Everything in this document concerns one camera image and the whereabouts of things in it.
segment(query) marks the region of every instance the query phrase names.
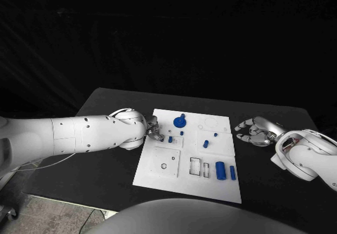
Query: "gray floor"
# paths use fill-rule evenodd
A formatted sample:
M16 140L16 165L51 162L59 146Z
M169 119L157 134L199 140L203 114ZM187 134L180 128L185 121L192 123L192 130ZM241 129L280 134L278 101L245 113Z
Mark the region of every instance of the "gray floor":
M85 233L104 221L100 210L32 197L22 188L33 171L17 172L0 191L0 203L13 206L19 212L15 221L0 225L2 234L78 234Z

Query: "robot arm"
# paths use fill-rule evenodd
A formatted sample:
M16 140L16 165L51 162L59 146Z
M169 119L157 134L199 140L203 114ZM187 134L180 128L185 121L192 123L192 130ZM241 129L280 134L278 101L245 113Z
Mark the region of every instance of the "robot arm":
M157 118L146 121L133 109L111 116L52 119L0 117L0 178L23 163L62 154L88 153L143 144L149 135L161 140Z
M311 181L317 176L337 191L337 142L331 144L313 130L287 131L262 117L246 120L235 128L239 131L252 126L249 135L238 134L238 138L257 146L275 145L271 161L298 178Z

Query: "blue cylinder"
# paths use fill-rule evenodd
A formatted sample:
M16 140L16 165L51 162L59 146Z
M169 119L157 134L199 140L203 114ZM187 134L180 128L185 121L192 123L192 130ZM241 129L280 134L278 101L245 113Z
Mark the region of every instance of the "blue cylinder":
M208 146L209 146L209 141L206 140L203 143L203 147L208 148Z
M174 119L173 124L177 128L183 128L186 126L185 114Z
M233 166L231 166L229 168L231 168L231 177L232 177L232 180L236 180Z
M226 180L226 170L223 162L216 162L216 178L218 180Z

